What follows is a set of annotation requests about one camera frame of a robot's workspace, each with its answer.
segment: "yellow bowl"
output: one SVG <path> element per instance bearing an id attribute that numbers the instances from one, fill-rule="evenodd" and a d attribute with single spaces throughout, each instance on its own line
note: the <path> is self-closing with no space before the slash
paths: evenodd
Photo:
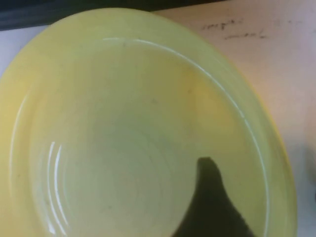
<path id="1" fill-rule="evenodd" d="M 296 236 L 287 157 L 253 91 L 154 14 L 87 11 L 40 33 L 0 81 L 0 133 L 1 236 L 170 236 L 205 156 L 257 236 Z"/>

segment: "white table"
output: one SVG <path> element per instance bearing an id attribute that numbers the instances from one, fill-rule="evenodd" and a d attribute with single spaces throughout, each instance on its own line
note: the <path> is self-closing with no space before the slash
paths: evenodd
<path id="1" fill-rule="evenodd" d="M 229 0 L 159 11 L 220 49 L 254 86 L 285 141 L 298 237 L 316 236 L 316 0 Z M 0 75 L 45 27 L 0 32 Z"/>

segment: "dark background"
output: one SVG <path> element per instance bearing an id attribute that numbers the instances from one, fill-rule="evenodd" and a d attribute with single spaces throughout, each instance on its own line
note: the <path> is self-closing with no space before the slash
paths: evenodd
<path id="1" fill-rule="evenodd" d="M 146 11 L 220 0 L 2 0 L 0 30 L 51 24 L 84 10 L 126 7 Z"/>

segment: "table surface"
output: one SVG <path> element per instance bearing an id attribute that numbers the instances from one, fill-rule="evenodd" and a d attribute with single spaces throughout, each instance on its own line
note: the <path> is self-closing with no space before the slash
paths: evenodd
<path id="1" fill-rule="evenodd" d="M 298 236 L 316 233 L 316 1 L 229 0 L 157 14 L 216 46 L 253 85 L 285 142 L 298 196 Z M 46 26 L 0 32 L 0 75 Z"/>

